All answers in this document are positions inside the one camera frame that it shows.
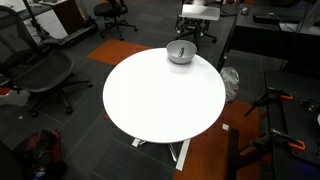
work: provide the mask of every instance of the metal bowl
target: metal bowl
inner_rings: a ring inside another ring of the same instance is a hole
[[[197,47],[185,40],[172,41],[167,45],[169,59],[177,64],[189,63],[197,52]]]

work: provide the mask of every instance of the chair wheel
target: chair wheel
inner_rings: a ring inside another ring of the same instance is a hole
[[[66,109],[66,113],[67,114],[72,114],[73,113],[73,109],[72,109],[72,107],[67,107],[67,109]]]
[[[38,111],[31,112],[31,117],[36,118],[38,116],[39,116],[39,112]]]

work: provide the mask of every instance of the backpack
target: backpack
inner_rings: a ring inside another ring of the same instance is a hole
[[[61,159],[58,130],[32,134],[19,143],[13,153],[22,164],[26,179],[60,178],[66,170]]]

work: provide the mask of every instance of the black desk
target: black desk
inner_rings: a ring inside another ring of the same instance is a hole
[[[303,11],[243,4],[240,5],[240,8],[244,6],[250,8],[249,14],[238,13],[218,62],[217,70],[219,72],[231,49],[286,60],[302,61],[301,59],[303,59],[303,63],[310,67],[320,66],[319,61],[312,61],[314,57],[319,57],[320,36],[300,34],[296,38],[299,55],[293,58],[294,33],[281,31],[279,25],[261,24],[253,21],[255,13],[273,12],[281,15],[302,16]]]
[[[294,101],[292,103],[299,103],[305,97],[320,100],[320,80],[317,79],[269,71],[266,73],[266,86],[292,93]],[[288,123],[286,123],[284,120],[285,118],[282,116],[281,103],[269,102],[268,109],[270,127],[288,133]],[[304,118],[300,117],[301,114],[306,113],[305,109],[301,108],[291,113],[291,116],[293,115],[294,118],[298,118],[297,120],[312,123],[300,127],[302,130],[305,129],[304,133],[311,133],[312,129],[306,129],[306,127],[310,128],[310,126],[311,128],[316,128],[316,130],[318,129],[320,132],[320,126],[317,126],[317,124],[312,121],[311,115],[304,116]],[[274,174],[276,179],[320,179],[320,166],[313,165],[312,163],[294,157],[289,148],[284,147],[287,147],[285,143],[281,143],[277,140],[272,141]]]

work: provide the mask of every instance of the mesh chair back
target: mesh chair back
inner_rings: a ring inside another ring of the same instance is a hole
[[[24,65],[38,51],[19,14],[0,6],[0,75],[18,76],[21,72],[16,67]]]

